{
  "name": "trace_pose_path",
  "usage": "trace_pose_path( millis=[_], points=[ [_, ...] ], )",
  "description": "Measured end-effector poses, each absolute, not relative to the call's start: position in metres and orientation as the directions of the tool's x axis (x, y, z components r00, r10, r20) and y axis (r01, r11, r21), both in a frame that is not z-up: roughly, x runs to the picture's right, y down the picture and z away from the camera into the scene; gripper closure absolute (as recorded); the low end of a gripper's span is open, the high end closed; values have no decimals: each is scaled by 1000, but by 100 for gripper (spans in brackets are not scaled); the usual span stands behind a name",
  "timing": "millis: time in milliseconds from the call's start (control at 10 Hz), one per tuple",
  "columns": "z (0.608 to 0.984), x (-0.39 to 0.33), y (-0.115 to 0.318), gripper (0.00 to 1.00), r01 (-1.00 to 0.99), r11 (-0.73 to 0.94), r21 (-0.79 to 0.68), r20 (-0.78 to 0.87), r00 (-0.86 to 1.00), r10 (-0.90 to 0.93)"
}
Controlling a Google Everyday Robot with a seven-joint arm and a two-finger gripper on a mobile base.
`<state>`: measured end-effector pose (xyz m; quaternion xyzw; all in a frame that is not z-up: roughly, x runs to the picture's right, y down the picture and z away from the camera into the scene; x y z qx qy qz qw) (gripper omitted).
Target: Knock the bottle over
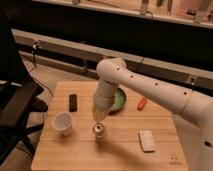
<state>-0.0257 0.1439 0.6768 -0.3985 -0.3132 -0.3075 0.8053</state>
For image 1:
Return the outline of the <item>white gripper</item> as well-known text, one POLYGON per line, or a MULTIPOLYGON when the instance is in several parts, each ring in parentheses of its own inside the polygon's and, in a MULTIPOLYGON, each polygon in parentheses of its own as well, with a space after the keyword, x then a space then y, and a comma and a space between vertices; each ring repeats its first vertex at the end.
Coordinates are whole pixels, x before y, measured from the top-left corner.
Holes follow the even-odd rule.
POLYGON ((110 109, 100 109, 96 106, 93 107, 93 119, 96 123, 102 122, 110 113, 110 109))

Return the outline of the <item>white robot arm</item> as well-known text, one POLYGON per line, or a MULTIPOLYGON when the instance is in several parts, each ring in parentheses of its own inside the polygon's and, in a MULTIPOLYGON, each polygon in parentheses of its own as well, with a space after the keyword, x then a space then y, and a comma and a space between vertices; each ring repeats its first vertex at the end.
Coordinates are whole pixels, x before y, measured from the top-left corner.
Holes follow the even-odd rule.
POLYGON ((101 60, 96 72, 99 76, 93 96, 96 123, 102 122, 109 114, 118 86, 126 86, 199 127, 201 140, 196 171, 213 171, 212 96, 134 73, 127 69, 122 58, 101 60))

